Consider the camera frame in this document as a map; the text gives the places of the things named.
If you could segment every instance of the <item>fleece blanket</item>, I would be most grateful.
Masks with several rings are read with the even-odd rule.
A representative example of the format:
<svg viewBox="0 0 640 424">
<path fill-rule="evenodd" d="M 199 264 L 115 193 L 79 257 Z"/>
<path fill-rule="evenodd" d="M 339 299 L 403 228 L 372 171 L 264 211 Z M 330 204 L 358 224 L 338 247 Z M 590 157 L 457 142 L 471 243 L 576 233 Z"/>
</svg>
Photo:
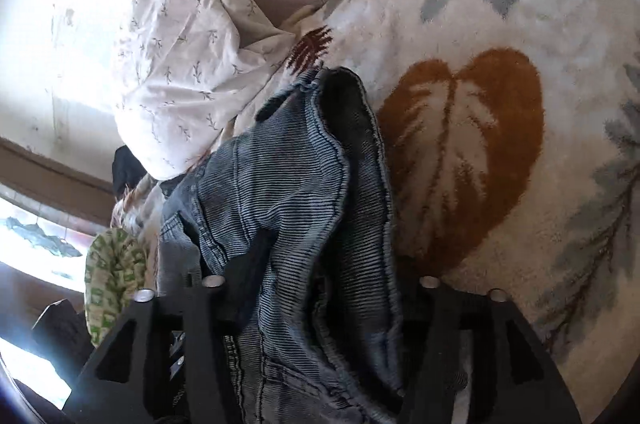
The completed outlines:
<svg viewBox="0 0 640 424">
<path fill-rule="evenodd" d="M 251 0 L 132 0 L 127 145 L 177 175 L 309 65 L 351 68 L 385 139 L 398 267 L 510 293 L 590 422 L 640 353 L 640 0 L 329 0 L 294 23 Z"/>
</svg>

